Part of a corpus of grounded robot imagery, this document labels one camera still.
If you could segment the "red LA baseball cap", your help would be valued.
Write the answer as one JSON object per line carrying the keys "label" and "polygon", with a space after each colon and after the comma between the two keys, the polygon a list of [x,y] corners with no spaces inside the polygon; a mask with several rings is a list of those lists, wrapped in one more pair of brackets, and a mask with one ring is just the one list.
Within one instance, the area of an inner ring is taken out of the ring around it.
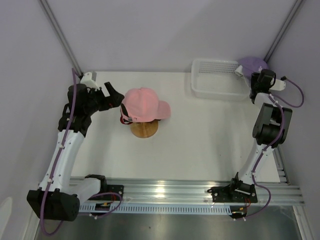
{"label": "red LA baseball cap", "polygon": [[120,116],[120,122],[123,124],[123,125],[131,125],[133,122],[132,122],[132,119],[130,117],[125,117],[124,115],[121,115]]}

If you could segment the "pink baseball cap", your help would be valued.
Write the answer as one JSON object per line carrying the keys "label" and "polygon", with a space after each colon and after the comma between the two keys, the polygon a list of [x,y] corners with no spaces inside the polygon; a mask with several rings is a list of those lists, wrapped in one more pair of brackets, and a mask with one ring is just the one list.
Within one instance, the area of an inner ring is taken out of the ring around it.
{"label": "pink baseball cap", "polygon": [[159,100],[157,93],[151,88],[132,88],[126,92],[121,104],[124,104],[133,117],[149,116],[160,120],[171,116],[170,105]]}

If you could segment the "wooden hat stand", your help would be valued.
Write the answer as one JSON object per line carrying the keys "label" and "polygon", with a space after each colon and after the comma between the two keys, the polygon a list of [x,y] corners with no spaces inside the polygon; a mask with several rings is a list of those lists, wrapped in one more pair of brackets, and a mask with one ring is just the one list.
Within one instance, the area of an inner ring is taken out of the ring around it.
{"label": "wooden hat stand", "polygon": [[130,125],[131,133],[138,138],[150,138],[156,134],[159,128],[157,119],[151,122],[134,122]]}

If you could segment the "lavender LA baseball cap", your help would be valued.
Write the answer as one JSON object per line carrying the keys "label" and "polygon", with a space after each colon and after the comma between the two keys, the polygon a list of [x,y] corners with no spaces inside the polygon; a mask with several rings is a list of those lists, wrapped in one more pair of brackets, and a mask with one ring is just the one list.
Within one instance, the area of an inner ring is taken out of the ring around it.
{"label": "lavender LA baseball cap", "polygon": [[252,73],[260,73],[263,69],[269,69],[263,59],[253,56],[241,58],[238,64],[242,66],[242,73],[245,77],[250,77]]}

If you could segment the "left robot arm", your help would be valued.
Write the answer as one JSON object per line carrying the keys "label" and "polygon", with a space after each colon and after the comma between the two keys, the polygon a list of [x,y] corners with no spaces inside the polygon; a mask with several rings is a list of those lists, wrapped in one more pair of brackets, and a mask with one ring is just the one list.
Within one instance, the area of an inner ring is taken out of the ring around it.
{"label": "left robot arm", "polygon": [[77,187],[70,187],[74,163],[92,123],[92,115],[117,108],[124,99],[110,82],[104,85],[108,96],[100,87],[89,87],[85,83],[68,88],[68,103],[58,122],[58,138],[52,160],[38,189],[29,190],[26,197],[41,221],[72,222],[85,201],[100,201],[107,197],[108,185],[103,175],[89,174]]}

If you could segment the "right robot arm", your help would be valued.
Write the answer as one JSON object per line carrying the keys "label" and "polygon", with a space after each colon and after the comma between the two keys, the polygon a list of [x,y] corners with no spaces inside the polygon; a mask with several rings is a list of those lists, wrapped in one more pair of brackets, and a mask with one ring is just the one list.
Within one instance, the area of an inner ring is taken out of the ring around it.
{"label": "right robot arm", "polygon": [[249,97],[259,108],[259,114],[252,130],[254,142],[250,154],[228,189],[227,194],[232,202],[244,203],[247,199],[257,202],[255,187],[261,187],[257,183],[261,168],[274,149],[287,137],[293,111],[281,106],[271,94],[270,88],[275,81],[276,73],[269,69],[251,75]]}

